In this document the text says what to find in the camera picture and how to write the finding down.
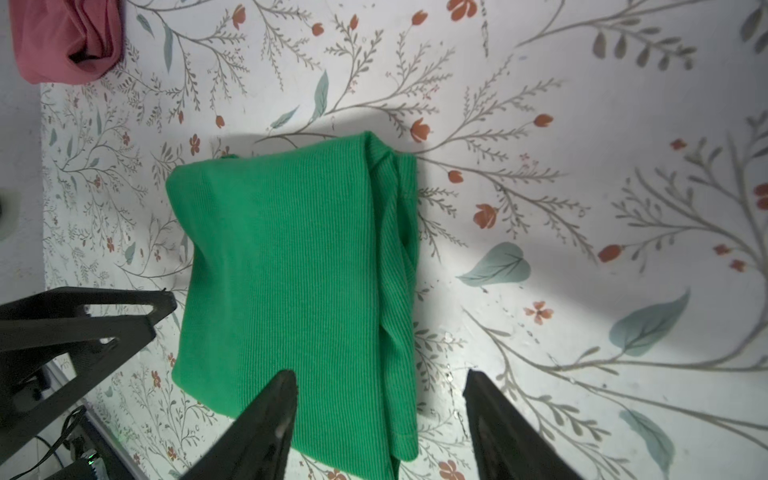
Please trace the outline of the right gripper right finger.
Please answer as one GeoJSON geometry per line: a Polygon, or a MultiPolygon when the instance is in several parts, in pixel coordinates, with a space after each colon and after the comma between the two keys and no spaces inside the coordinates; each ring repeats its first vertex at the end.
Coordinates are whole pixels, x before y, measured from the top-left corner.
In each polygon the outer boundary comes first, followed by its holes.
{"type": "Polygon", "coordinates": [[[468,372],[463,397],[480,479],[579,478],[485,373],[468,372]]]}

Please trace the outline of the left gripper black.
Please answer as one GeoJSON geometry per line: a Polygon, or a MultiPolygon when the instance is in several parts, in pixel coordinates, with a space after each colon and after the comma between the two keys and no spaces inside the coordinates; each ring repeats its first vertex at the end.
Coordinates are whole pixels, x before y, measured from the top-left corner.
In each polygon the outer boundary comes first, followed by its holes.
{"type": "Polygon", "coordinates": [[[59,287],[1,307],[1,458],[8,460],[151,343],[177,308],[168,291],[59,287]],[[68,355],[74,378],[49,397],[44,369],[68,355]]]}

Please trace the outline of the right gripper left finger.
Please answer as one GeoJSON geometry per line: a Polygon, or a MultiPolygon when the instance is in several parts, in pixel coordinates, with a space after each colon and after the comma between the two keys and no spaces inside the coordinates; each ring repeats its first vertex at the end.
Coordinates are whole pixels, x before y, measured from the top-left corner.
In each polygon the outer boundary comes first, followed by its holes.
{"type": "Polygon", "coordinates": [[[182,479],[284,479],[297,403],[295,373],[278,372],[182,479]]]}

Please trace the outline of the green tank top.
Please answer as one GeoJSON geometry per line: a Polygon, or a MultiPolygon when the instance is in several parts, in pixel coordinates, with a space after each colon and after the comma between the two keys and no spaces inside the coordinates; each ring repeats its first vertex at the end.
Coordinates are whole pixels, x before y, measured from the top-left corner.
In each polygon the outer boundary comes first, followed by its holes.
{"type": "Polygon", "coordinates": [[[294,448],[396,478],[418,455],[414,156],[364,132],[180,166],[166,191],[194,246],[174,383],[235,418],[291,370],[294,448]]]}

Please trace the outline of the pink tank top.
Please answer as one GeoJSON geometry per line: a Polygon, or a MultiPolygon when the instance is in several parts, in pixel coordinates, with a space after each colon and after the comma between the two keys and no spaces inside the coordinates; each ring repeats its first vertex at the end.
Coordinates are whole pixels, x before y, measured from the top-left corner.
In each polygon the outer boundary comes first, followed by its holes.
{"type": "Polygon", "coordinates": [[[119,1],[10,1],[8,14],[16,66],[30,84],[87,84],[122,57],[119,1]]]}

